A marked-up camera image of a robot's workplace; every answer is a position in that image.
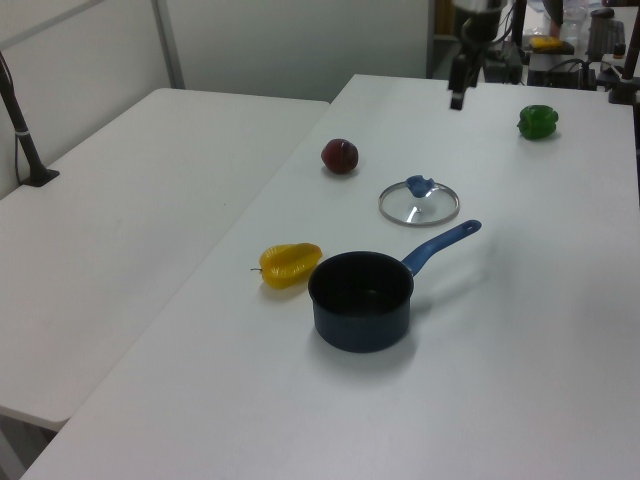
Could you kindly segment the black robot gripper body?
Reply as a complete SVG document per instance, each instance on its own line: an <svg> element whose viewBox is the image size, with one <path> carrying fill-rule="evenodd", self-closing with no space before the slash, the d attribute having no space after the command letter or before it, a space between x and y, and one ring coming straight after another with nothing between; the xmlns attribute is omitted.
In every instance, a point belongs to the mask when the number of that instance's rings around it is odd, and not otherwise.
<svg viewBox="0 0 640 480"><path fill-rule="evenodd" d="M497 35L500 10L472 12L454 9L453 33L460 43L460 54L473 56L485 49Z"/></svg>

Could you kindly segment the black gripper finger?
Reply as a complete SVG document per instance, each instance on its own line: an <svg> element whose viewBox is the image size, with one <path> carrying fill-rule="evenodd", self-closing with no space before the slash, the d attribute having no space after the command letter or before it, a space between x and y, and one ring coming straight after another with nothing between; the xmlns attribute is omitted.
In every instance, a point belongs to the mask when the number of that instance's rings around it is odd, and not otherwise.
<svg viewBox="0 0 640 480"><path fill-rule="evenodd" d="M466 54L458 54L452 61L448 90L451 92L450 108L460 111L464 105L464 98L469 83L469 58Z"/></svg>

